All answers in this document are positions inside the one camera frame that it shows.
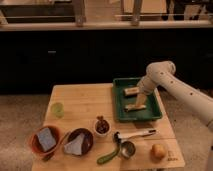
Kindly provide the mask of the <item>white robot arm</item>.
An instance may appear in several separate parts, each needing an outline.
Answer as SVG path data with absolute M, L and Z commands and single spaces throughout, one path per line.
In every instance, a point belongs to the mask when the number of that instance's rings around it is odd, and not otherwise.
M 213 98 L 177 79 L 175 72 L 176 66 L 172 61 L 150 63 L 146 67 L 146 74 L 137 83 L 139 95 L 149 95 L 158 86 L 162 86 L 196 114 L 212 133 L 205 171 L 213 171 Z

